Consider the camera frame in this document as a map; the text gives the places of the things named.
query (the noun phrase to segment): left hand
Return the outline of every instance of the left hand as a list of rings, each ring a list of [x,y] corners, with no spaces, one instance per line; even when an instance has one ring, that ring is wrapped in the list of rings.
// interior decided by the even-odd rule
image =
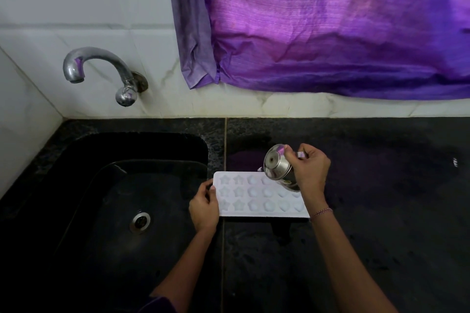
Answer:
[[[219,222],[219,203],[215,196],[215,187],[211,186],[209,190],[206,189],[211,184],[212,179],[203,182],[189,203],[189,213],[197,233],[202,230],[210,230],[215,233]]]

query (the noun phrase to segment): faucet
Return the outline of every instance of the faucet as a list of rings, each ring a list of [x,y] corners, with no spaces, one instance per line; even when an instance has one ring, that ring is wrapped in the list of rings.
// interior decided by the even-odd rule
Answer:
[[[146,78],[129,67],[114,53],[97,47],[81,47],[70,51],[63,60],[63,74],[70,83],[81,83],[85,80],[83,64],[89,59],[102,59],[110,62],[121,76],[124,87],[116,92],[116,102],[122,106],[130,106],[137,100],[137,92],[141,93],[149,88]]]

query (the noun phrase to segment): purple sleeve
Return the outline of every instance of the purple sleeve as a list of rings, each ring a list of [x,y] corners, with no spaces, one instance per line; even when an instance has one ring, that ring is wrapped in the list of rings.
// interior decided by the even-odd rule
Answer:
[[[176,313],[173,304],[166,297],[152,298],[138,313]]]

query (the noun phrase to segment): stainless steel jug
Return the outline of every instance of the stainless steel jug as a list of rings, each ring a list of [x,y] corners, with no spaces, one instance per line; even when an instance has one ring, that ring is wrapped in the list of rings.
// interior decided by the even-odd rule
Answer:
[[[306,155],[301,151],[297,152],[297,157],[302,159],[306,158]],[[294,169],[284,156],[283,144],[274,145],[269,149],[263,162],[263,171],[268,178],[275,180],[288,190],[300,191],[295,179]]]

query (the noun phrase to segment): wet countertop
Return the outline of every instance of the wet countertop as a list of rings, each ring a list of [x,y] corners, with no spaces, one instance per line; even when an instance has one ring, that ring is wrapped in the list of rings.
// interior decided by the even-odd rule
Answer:
[[[255,171],[274,144],[313,144],[332,161],[328,203],[399,311],[470,306],[469,118],[69,120],[2,199],[0,221],[15,217],[69,144],[106,132],[198,135],[208,176],[224,162]],[[308,221],[223,219],[207,260],[221,268],[208,284],[215,312],[337,311]]]

